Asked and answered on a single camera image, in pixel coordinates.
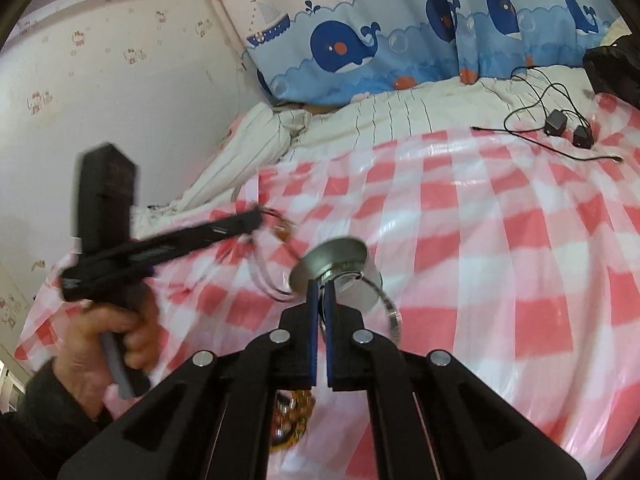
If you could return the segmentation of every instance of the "black bag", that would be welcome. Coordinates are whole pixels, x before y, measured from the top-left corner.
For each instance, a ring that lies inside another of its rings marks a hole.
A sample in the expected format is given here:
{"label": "black bag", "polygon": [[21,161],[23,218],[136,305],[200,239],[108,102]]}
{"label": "black bag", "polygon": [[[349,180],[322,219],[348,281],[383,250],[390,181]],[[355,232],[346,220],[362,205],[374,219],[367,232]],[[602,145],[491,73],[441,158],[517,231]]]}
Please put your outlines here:
{"label": "black bag", "polygon": [[596,94],[606,92],[640,108],[640,48],[633,35],[622,36],[613,45],[590,48],[583,65]]}

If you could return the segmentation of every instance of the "device handle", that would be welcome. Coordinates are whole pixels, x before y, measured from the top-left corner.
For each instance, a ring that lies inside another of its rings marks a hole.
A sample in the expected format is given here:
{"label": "device handle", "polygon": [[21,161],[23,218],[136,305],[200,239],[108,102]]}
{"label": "device handle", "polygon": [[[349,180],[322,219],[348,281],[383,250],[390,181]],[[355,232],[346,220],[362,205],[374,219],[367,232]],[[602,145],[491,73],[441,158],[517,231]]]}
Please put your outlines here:
{"label": "device handle", "polygon": [[[109,294],[102,296],[99,302],[111,303],[115,306],[137,311],[145,293],[146,285],[139,282],[111,291]],[[100,342],[113,382],[118,385],[120,398],[132,399],[146,394],[151,388],[151,381],[143,370],[135,370],[125,364],[125,335],[104,332],[100,334]]]}

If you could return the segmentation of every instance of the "wrist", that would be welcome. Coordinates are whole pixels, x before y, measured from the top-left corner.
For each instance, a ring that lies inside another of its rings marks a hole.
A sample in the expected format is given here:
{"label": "wrist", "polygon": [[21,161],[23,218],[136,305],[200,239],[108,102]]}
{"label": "wrist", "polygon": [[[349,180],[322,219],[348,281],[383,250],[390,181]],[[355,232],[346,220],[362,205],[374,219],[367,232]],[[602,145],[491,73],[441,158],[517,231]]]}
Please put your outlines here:
{"label": "wrist", "polygon": [[102,399],[109,385],[85,370],[82,365],[68,364],[63,356],[53,361],[52,369],[56,379],[74,398],[86,416],[95,420],[104,407]]}

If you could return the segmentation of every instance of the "power adapter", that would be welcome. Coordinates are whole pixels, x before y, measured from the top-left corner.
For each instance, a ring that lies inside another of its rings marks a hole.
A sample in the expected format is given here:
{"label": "power adapter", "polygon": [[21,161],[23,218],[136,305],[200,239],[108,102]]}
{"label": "power adapter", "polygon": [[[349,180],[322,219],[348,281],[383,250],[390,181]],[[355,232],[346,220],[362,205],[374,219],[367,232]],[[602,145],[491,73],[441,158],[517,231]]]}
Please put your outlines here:
{"label": "power adapter", "polygon": [[578,126],[574,131],[574,140],[572,141],[572,144],[576,148],[590,150],[593,146],[593,134],[591,133],[591,128]]}
{"label": "power adapter", "polygon": [[551,137],[560,137],[566,129],[568,117],[560,110],[554,110],[545,119],[545,133]]}

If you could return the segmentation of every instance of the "silver screw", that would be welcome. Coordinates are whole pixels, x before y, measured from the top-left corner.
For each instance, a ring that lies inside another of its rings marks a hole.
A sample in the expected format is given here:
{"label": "silver screw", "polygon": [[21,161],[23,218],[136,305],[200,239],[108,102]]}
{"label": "silver screw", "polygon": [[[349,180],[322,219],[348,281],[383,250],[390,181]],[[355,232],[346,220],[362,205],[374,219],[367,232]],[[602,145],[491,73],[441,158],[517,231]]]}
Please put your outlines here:
{"label": "silver screw", "polygon": [[369,330],[356,330],[353,333],[353,340],[358,344],[366,345],[373,341],[373,334]]}
{"label": "silver screw", "polygon": [[193,364],[199,367],[209,366],[213,362],[213,354],[206,350],[200,350],[193,356]]}
{"label": "silver screw", "polygon": [[451,354],[444,350],[436,350],[431,352],[429,359],[436,366],[447,366],[451,362]]}
{"label": "silver screw", "polygon": [[271,334],[269,335],[269,339],[277,344],[286,343],[289,339],[291,339],[291,334],[287,330],[278,328],[271,332]]}

